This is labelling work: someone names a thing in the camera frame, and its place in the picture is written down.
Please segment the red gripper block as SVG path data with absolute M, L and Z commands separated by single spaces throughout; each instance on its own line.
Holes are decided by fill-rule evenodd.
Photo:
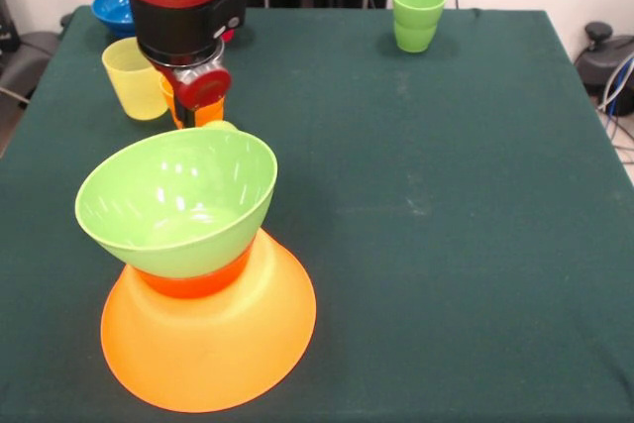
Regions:
M 182 129 L 196 126 L 195 111 L 222 99 L 232 85 L 224 64 L 225 45 L 217 44 L 209 56 L 189 65 L 159 65 L 170 84 L 174 114 Z

